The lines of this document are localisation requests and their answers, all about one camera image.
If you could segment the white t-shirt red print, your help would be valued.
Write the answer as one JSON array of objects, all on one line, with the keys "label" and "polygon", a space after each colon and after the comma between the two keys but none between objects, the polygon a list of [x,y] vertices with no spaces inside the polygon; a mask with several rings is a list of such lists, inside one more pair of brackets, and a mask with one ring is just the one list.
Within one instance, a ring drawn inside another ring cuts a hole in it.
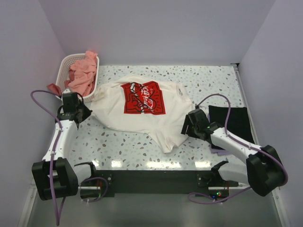
[{"label": "white t-shirt red print", "polygon": [[186,141],[181,131],[193,103],[181,83],[125,77],[98,87],[90,108],[104,126],[145,133],[167,154]]}]

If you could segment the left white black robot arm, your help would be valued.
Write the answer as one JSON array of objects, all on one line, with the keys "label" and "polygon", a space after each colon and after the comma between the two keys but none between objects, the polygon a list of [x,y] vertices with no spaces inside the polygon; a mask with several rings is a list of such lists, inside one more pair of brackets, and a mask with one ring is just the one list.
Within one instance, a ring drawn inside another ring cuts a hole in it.
[{"label": "left white black robot arm", "polygon": [[52,189],[56,198],[63,198],[76,195],[82,182],[94,185],[98,181],[92,162],[72,166],[68,161],[74,135],[92,111],[77,92],[64,93],[60,99],[62,105],[57,113],[50,114],[54,118],[55,129],[49,149],[40,162],[32,165],[33,178],[43,201],[52,199]]}]

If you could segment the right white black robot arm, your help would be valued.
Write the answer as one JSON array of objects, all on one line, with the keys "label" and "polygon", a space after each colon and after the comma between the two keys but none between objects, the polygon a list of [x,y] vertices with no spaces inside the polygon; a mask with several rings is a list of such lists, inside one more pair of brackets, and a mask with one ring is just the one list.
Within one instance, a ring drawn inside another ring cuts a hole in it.
[{"label": "right white black robot arm", "polygon": [[217,186],[226,181],[249,185],[260,196],[266,196],[288,181],[288,174],[274,147],[250,143],[220,124],[210,123],[201,109],[185,116],[182,134],[221,147],[237,157],[243,164],[222,161],[212,167],[211,181]]}]

